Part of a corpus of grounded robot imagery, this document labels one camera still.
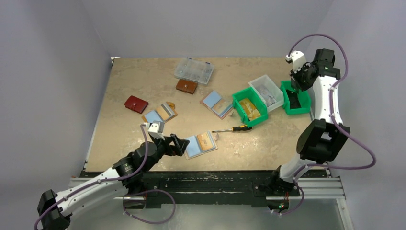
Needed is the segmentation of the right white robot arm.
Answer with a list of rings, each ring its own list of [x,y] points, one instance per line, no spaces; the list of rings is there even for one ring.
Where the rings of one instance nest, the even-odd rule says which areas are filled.
[[[318,49],[311,62],[301,51],[292,51],[286,62],[293,65],[291,86],[302,92],[312,88],[315,94],[314,118],[299,136],[297,154],[286,164],[278,167],[269,183],[272,190],[283,192],[294,188],[296,178],[311,166],[332,162],[345,142],[350,128],[343,125],[338,106],[338,86],[341,73],[334,66],[333,50]]]

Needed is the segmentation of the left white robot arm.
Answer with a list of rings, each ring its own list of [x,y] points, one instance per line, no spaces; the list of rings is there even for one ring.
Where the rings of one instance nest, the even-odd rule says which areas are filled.
[[[37,206],[39,218],[34,229],[41,223],[45,230],[65,230],[70,225],[71,216],[79,211],[129,193],[137,196],[147,193],[144,173],[164,155],[182,156],[188,144],[189,140],[180,139],[175,134],[152,138],[87,182],[57,193],[51,189],[45,191]]]

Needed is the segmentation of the open orange card holder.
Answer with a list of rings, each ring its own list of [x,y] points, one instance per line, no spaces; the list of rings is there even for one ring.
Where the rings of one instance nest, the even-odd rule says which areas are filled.
[[[164,102],[155,110],[141,116],[141,118],[144,122],[152,123],[153,121],[160,121],[166,123],[178,115],[175,107],[175,104],[172,102]]]

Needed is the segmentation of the red leather card holder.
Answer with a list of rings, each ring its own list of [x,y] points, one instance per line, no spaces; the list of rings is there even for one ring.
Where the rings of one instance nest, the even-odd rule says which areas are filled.
[[[133,95],[129,96],[124,103],[125,108],[137,112],[139,114],[142,114],[148,105],[149,103],[147,101],[142,100]]]

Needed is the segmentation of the open pink card holder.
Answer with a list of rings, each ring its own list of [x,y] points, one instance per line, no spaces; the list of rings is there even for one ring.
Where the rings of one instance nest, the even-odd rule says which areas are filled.
[[[217,91],[208,93],[200,103],[220,119],[224,119],[233,108],[232,101],[224,98]]]

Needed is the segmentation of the brown leather card holder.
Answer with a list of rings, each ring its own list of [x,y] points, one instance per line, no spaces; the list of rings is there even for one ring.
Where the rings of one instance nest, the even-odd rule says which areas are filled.
[[[198,83],[196,83],[196,82],[179,79],[175,88],[176,88],[176,90],[182,91],[184,93],[194,94],[197,89],[197,86],[198,86]]]

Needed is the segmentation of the green bin with black item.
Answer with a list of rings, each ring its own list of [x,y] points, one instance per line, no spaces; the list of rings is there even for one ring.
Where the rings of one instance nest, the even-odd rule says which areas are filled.
[[[296,92],[292,88],[290,80],[282,80],[280,89],[284,99],[282,107],[287,115],[301,115],[310,113],[312,99],[308,92]]]

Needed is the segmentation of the white plastic bin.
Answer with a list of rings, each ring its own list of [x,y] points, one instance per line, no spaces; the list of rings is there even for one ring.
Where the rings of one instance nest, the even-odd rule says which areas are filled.
[[[281,89],[268,75],[263,75],[248,82],[260,99],[265,103],[268,114],[283,106],[284,96]]]

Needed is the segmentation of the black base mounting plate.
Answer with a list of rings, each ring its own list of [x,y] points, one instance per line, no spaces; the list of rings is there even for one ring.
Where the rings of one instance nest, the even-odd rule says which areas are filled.
[[[297,185],[278,170],[145,172],[126,193],[145,198],[146,208],[175,202],[190,205],[250,205],[286,210],[299,198]]]

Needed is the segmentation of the green bin with yellow items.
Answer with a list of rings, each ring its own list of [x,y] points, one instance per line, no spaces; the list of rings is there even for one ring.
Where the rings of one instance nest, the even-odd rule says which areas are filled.
[[[246,88],[232,94],[232,99],[233,108],[240,115],[241,121],[248,127],[268,119],[267,107],[253,88]]]

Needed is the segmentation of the black yellow screwdriver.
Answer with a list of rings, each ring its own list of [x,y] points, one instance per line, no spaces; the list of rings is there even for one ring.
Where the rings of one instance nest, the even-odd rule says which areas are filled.
[[[212,133],[223,133],[223,132],[240,132],[240,131],[250,131],[252,127],[248,127],[247,125],[236,126],[229,129],[223,130],[213,130]]]

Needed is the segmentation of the clear plastic organizer box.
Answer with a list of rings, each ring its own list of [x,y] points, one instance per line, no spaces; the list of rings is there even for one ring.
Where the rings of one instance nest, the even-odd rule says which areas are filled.
[[[174,76],[178,79],[207,86],[213,71],[214,65],[209,62],[183,57],[175,68]]]

